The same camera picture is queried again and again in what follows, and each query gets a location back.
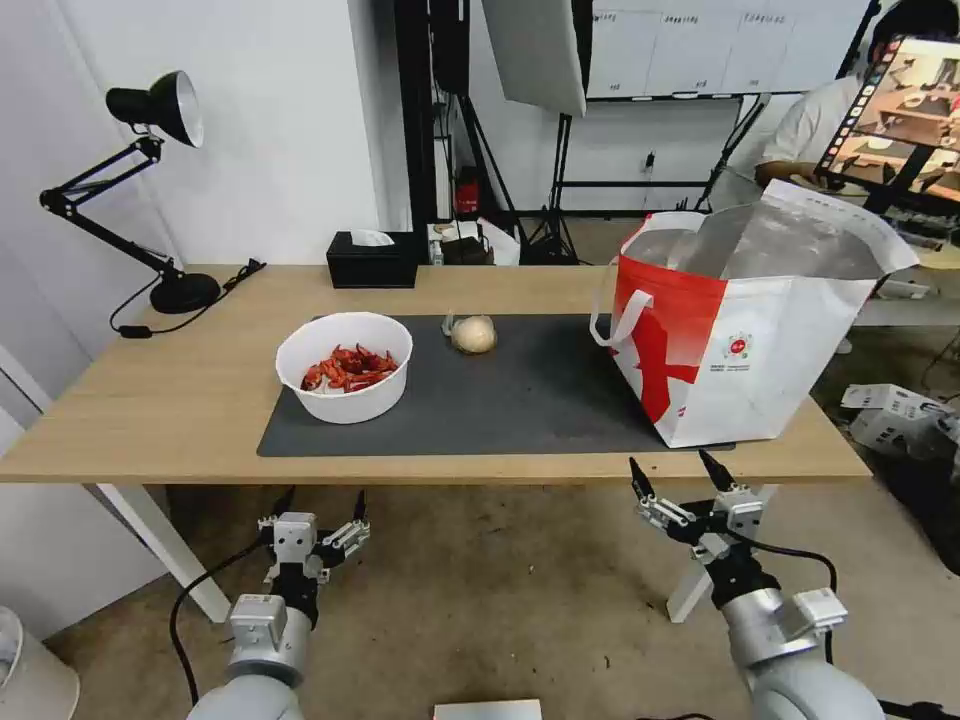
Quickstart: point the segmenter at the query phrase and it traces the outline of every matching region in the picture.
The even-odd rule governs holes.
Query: lamp base
[[[167,276],[150,292],[150,304],[157,312],[179,315],[207,307],[220,296],[220,284],[209,275],[188,273]]]

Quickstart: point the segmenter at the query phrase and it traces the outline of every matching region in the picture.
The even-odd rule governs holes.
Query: logo on bag
[[[727,346],[723,350],[723,356],[727,359],[735,358],[737,360],[746,360],[750,357],[750,349],[753,344],[753,335],[739,333],[731,335],[727,341]]]

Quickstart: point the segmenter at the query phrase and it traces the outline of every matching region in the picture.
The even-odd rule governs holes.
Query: red and white bag
[[[669,447],[774,438],[876,281],[916,263],[872,213],[774,182],[752,206],[648,218],[611,262],[610,337],[599,292],[590,332]]]

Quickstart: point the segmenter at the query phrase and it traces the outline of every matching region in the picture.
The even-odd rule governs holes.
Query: table leg
[[[204,573],[203,565],[142,485],[98,483],[97,487],[177,582],[186,586]],[[227,619],[230,601],[212,579],[197,585],[190,597],[213,622]]]
[[[764,485],[757,496],[763,500],[764,506],[777,492],[779,485]],[[686,574],[677,585],[677,589],[667,598],[667,615],[670,622],[682,623],[700,602],[700,598],[710,592],[713,582],[707,575],[706,569],[696,560],[690,562]]]

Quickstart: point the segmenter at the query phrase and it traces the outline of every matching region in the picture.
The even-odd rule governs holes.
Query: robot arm
[[[847,611],[830,588],[784,599],[780,584],[753,557],[764,501],[737,484],[700,451],[717,489],[712,501],[676,504],[658,498],[630,459],[640,515],[672,540],[691,547],[713,580],[714,605],[727,621],[734,663],[751,693],[755,720],[882,720],[873,694],[811,652]]]
[[[232,678],[200,698],[187,720],[303,720],[294,688],[303,681],[317,595],[330,571],[370,537],[361,493],[353,520],[318,531],[313,513],[285,512],[259,523],[275,562],[267,595],[241,595],[230,612]]]

